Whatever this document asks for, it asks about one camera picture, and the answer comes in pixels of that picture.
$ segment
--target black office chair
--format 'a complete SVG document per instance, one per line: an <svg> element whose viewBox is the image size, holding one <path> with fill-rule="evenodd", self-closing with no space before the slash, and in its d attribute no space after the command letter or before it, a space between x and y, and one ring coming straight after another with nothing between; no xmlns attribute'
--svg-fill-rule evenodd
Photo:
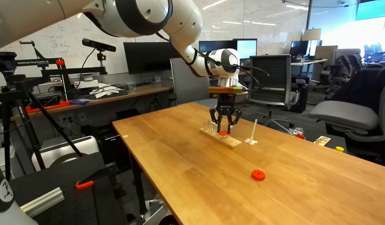
<svg viewBox="0 0 385 225"><path fill-rule="evenodd" d="M261 55L251 56L252 76L256 81L250 85L248 101L265 106L281 106L285 110L301 112L306 107L306 98L301 98L302 91L306 90L306 81L295 78L296 88L292 88L291 77L291 56L290 55ZM268 111L262 118L263 125L275 123L287 131L286 120L272 118Z"/></svg>

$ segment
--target wooden table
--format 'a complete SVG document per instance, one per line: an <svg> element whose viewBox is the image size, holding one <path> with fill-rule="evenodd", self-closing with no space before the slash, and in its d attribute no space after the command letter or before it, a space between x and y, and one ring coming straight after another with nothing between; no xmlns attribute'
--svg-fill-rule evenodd
<svg viewBox="0 0 385 225"><path fill-rule="evenodd" d="M226 147L200 132L208 120L191 102L113 122L181 223L385 223L383 166L260 125L245 143L246 120Z"/></svg>

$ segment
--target office desk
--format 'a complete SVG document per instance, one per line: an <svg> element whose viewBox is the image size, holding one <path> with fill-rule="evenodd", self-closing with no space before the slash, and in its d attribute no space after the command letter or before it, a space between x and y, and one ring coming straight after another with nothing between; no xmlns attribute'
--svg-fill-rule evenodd
<svg viewBox="0 0 385 225"><path fill-rule="evenodd" d="M181 223L385 223L385 167L260 125L247 145L243 118L230 148L200 132L208 120L183 103L113 122Z"/></svg>
<svg viewBox="0 0 385 225"><path fill-rule="evenodd" d="M310 61L298 61L298 62L291 62L291 66L300 66L298 76L302 75L302 67L306 66L305 76L307 76L308 75L308 68L310 68L311 65L313 65L313 63L323 63L326 61L327 61L327 58L310 60Z"/></svg>
<svg viewBox="0 0 385 225"><path fill-rule="evenodd" d="M100 153L86 155L27 176L11 180L15 200L23 205L35 197L61 187L65 200L33 217L41 225L125 223L107 177L97 178L92 187L76 190L75 182L103 167Z"/></svg>
<svg viewBox="0 0 385 225"><path fill-rule="evenodd" d="M121 101L121 100L127 100L127 98L133 98L133 97L140 97L140 96L147 96L147 95L153 95L158 92L166 92L172 90L172 82L166 81L166 82L158 82L158 83L150 83L150 85L143 85L143 86L137 86L136 90L127 90L127 93L125 95L113 95L113 96L106 96L101 98L95 98L90 100L86 105L70 105L66 107L58 107L58 108L51 108L48 110L50 113L56 113L56 112L62 112L67 110L75 110L75 108L81 108L81 107L87 107L87 106L95 106L95 105L102 105L102 103L108 103L113 101Z"/></svg>

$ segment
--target metal stand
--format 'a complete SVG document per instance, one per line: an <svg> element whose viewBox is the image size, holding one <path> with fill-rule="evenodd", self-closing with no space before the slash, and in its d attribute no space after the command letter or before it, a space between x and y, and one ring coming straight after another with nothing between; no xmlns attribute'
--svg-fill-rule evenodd
<svg viewBox="0 0 385 225"><path fill-rule="evenodd" d="M0 93L0 102L2 103L2 126L3 126L3 141L2 147L5 150L5 177L7 180L11 178L10 172L10 116L11 116L11 105L16 105L20 117L23 122L23 126L26 128L26 133L31 145L31 153L35 153L37 162L41 168L45 168L41 153L40 153L40 142L37 140L37 136L35 133L35 130L32 125L30 123L30 117L27 112L23 108L22 98L25 97L25 93L31 98L31 101L38 107L38 110L43 113L43 116L52 123L52 126L56 128L56 131L66 140L66 142L72 147L72 150L78 155L82 156L82 153L78 151L78 148L72 143L72 141L68 138L68 136L63 132L63 128L57 125L57 122L52 118L52 116L43 108L43 106L38 102L38 100L32 95L31 91L26 90L11 90L7 92Z"/></svg>

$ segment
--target computer monitor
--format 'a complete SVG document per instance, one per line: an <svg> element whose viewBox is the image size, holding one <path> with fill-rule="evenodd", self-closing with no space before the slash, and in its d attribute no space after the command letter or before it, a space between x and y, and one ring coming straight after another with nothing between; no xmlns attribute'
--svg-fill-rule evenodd
<svg viewBox="0 0 385 225"><path fill-rule="evenodd" d="M305 57L307 52L308 41L291 41L290 55L292 61L298 61L301 57Z"/></svg>
<svg viewBox="0 0 385 225"><path fill-rule="evenodd" d="M257 38L233 38L232 41L241 60L257 55Z"/></svg>
<svg viewBox="0 0 385 225"><path fill-rule="evenodd" d="M198 41L198 51L207 52L217 48L235 48L232 40L202 40Z"/></svg>
<svg viewBox="0 0 385 225"><path fill-rule="evenodd" d="M337 45L325 45L325 46L316 46L315 58L327 58L332 57L333 50L338 48Z"/></svg>
<svg viewBox="0 0 385 225"><path fill-rule="evenodd" d="M170 70L168 60L180 57L170 42L123 42L128 73Z"/></svg>

